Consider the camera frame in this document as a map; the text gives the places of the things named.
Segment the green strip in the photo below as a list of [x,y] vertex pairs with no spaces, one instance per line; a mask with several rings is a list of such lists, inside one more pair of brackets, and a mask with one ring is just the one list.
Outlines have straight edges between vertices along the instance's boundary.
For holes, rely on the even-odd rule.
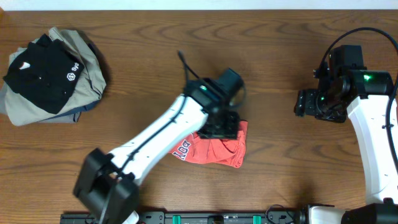
[[253,224],[261,224],[261,216],[253,215]]
[[181,224],[181,216],[173,215],[173,224]]

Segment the folded clothing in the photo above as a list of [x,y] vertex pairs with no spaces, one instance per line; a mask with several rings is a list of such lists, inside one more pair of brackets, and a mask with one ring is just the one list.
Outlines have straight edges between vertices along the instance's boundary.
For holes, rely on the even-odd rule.
[[10,64],[3,78],[14,93],[48,113],[57,114],[75,90],[84,65],[60,40],[43,35]]
[[[42,47],[51,42],[61,41],[64,49],[73,58],[81,62],[80,77],[75,77],[75,80],[77,80],[75,89],[57,114],[49,113],[39,108],[21,94],[13,92],[5,83],[1,90],[4,90],[4,92],[0,95],[0,113],[2,113],[1,107],[3,107],[5,114],[8,115],[13,125],[21,126],[44,120],[47,120],[47,123],[56,123],[58,121],[64,123],[66,120],[70,121],[68,123],[76,123],[81,111],[92,108],[88,109],[85,106],[92,105],[93,102],[99,101],[102,97],[106,83],[102,76],[100,65],[95,54],[80,37],[79,33],[75,30],[58,30],[53,27],[49,30],[48,37],[46,40],[42,36],[40,39],[32,41],[32,43]],[[18,48],[17,52],[10,55],[9,64],[11,65],[26,50],[25,48]],[[58,119],[60,116],[66,116],[65,118],[67,119]]]
[[241,121],[236,140],[201,139],[197,133],[192,133],[180,141],[169,153],[187,162],[197,164],[214,162],[239,168],[246,153],[247,130],[248,122]]

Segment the wooden table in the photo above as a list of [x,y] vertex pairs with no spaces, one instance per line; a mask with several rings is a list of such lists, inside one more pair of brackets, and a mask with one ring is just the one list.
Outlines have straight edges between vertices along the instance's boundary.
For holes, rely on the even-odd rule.
[[[396,11],[90,11],[4,12],[0,72],[8,56],[51,27],[85,33],[106,62],[102,102],[78,124],[13,126],[0,116],[0,223],[57,223],[86,209],[72,195],[84,157],[125,143],[181,93],[177,50],[203,77],[227,67],[241,74],[248,98],[247,151],[239,169],[198,165],[168,155],[141,190],[141,205],[168,211],[264,211],[317,202],[364,205],[364,174],[351,123],[295,117],[297,91],[312,78],[327,47],[347,30],[383,29],[398,38]],[[397,56],[381,35],[362,32],[370,69],[395,74]]]

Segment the pile of clothes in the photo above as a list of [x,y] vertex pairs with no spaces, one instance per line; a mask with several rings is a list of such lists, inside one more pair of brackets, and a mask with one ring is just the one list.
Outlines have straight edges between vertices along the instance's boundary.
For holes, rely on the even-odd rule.
[[56,27],[11,54],[3,79],[0,113],[16,126],[76,123],[106,86],[93,48],[77,31]]

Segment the gray cloth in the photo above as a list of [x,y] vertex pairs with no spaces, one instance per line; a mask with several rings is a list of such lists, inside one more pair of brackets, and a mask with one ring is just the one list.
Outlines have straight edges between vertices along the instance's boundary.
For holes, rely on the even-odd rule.
[[[2,108],[3,110],[5,109],[5,113],[8,115],[13,125],[21,126],[44,120],[46,120],[47,123],[52,121],[57,122],[57,118],[49,118],[64,114],[74,108],[89,105],[94,101],[100,100],[102,97],[106,84],[101,73],[100,65],[95,54],[79,36],[78,32],[75,30],[59,31],[56,27],[53,27],[49,30],[49,37],[52,40],[62,40],[65,44],[65,48],[81,63],[83,63],[85,68],[80,74],[72,96],[69,98],[62,110],[56,115],[36,107],[20,94],[14,93],[7,84],[4,84],[4,87],[1,90],[4,91],[4,101],[0,97],[0,111]],[[11,64],[12,61],[14,61],[14,59],[25,50],[26,49],[19,48],[16,53],[11,54],[9,57],[9,64]],[[73,117],[73,120],[77,122],[80,113],[71,115],[73,116],[69,116],[69,119]],[[63,123],[65,122],[65,118],[59,118],[62,118],[59,121],[63,121]]]

